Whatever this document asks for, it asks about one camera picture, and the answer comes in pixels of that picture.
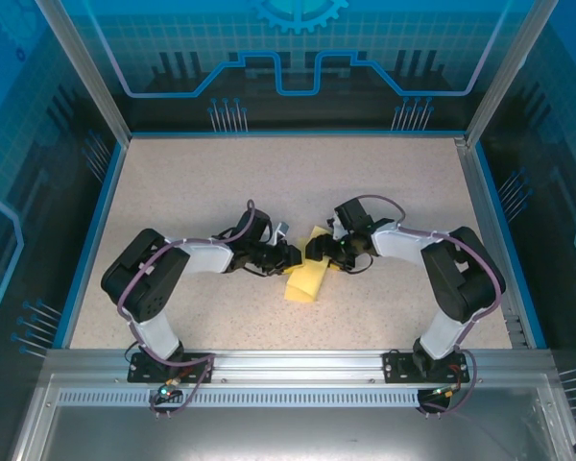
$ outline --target vented metal strip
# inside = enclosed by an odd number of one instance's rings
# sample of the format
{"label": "vented metal strip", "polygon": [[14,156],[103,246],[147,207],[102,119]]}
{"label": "vented metal strip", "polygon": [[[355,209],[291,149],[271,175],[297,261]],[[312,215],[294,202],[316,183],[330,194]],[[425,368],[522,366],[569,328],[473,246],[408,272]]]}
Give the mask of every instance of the vented metal strip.
{"label": "vented metal strip", "polygon": [[[189,395],[162,406],[179,406]],[[146,407],[150,389],[63,389],[58,406]],[[416,389],[201,389],[190,403],[194,407],[363,408],[417,407]]]}

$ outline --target black mounting plate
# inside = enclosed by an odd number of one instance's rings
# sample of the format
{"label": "black mounting plate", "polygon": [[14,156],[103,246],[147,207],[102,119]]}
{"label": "black mounting plate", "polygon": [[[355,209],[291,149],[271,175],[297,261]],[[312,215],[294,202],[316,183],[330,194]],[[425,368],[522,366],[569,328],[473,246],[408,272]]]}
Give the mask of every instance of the black mounting plate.
{"label": "black mounting plate", "polygon": [[450,370],[450,365],[465,368],[461,372],[461,383],[469,382],[468,363],[463,353],[453,352],[441,360],[436,360],[435,368],[429,372],[427,378],[420,374],[411,352],[390,351],[382,354],[382,370],[387,384],[454,384],[457,377]]}
{"label": "black mounting plate", "polygon": [[[196,360],[197,358],[205,357],[208,353],[188,353],[185,354],[181,361],[186,362],[190,360]],[[190,373],[181,378],[182,384],[196,383],[201,377],[201,373],[204,371],[206,362],[192,367]],[[211,382],[211,374],[213,372],[209,371],[207,376],[203,379],[203,383]],[[166,382],[172,376],[175,375],[175,369],[170,369],[169,367],[158,366],[157,362],[154,361],[148,354],[143,352],[136,352],[132,355],[131,366],[128,369],[128,382],[154,382],[161,384]]]}

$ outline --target gear logo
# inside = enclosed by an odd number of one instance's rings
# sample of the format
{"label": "gear logo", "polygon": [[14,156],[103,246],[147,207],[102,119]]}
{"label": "gear logo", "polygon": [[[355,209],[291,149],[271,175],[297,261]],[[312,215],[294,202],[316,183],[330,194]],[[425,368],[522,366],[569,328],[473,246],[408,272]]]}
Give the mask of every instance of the gear logo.
{"label": "gear logo", "polygon": [[16,45],[23,45],[37,29],[34,0],[0,0],[0,26]]}
{"label": "gear logo", "polygon": [[317,27],[326,27],[326,21],[337,19],[348,0],[252,0],[252,6],[258,19],[266,19],[270,27],[300,34],[303,29],[313,33]]}

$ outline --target table surface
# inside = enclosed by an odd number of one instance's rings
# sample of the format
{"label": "table surface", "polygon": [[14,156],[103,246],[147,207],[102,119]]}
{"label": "table surface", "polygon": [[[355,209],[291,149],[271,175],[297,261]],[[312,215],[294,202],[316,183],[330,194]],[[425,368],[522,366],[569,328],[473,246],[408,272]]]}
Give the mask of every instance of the table surface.
{"label": "table surface", "polygon": [[[477,230],[453,139],[134,139],[71,348],[122,349],[132,341],[100,279],[141,230],[208,237],[234,226],[252,198],[274,222],[290,225],[296,243],[364,193],[398,201],[410,227]],[[363,205],[375,220],[396,217],[384,202]],[[359,276],[327,271],[315,303],[284,301],[286,280],[244,271],[183,276],[165,310],[187,349],[215,350],[411,349],[438,310],[424,269],[391,258],[376,258]],[[464,346],[510,348],[501,310]]]}

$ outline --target yellow sponge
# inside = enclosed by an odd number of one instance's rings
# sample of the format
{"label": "yellow sponge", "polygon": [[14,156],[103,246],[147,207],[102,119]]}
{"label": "yellow sponge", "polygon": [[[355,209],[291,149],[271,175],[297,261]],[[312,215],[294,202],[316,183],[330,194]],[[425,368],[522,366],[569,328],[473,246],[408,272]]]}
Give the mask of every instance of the yellow sponge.
{"label": "yellow sponge", "polygon": [[[330,233],[328,230],[316,226],[312,230],[309,240],[318,235]],[[320,286],[323,284],[324,273],[328,267],[328,256],[322,261],[305,259],[305,246],[309,240],[300,240],[299,248],[303,257],[303,264],[292,270],[290,278],[286,283],[284,299],[288,301],[298,301],[300,303],[313,303],[316,301]]]}

